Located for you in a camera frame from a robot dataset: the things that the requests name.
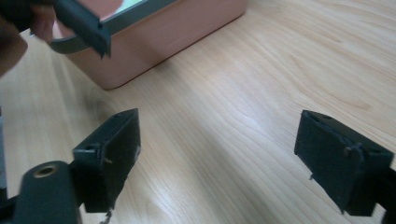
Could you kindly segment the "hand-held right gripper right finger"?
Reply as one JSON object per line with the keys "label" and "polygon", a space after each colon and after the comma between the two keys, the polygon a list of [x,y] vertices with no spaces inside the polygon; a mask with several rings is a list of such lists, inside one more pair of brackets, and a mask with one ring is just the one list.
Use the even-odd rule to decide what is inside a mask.
{"label": "hand-held right gripper right finger", "polygon": [[396,217],[390,150],[332,117],[305,110],[294,153],[341,212],[369,217],[379,204],[387,217]]}

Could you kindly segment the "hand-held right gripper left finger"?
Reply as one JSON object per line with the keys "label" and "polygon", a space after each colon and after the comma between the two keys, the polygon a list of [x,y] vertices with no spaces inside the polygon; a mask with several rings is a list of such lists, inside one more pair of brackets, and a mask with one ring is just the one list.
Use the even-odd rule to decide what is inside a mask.
{"label": "hand-held right gripper left finger", "polygon": [[78,203],[88,213],[112,210],[140,152],[138,110],[107,119],[73,149],[70,168]]}

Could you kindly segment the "pink box with grey rim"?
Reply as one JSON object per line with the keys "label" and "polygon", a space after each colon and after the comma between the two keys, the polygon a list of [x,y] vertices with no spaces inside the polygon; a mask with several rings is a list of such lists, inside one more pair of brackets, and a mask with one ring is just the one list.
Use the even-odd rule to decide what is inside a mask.
{"label": "pink box with grey rim", "polygon": [[78,0],[111,33],[111,55],[100,57],[61,22],[51,49],[65,55],[104,90],[120,87],[246,11],[248,0]]}

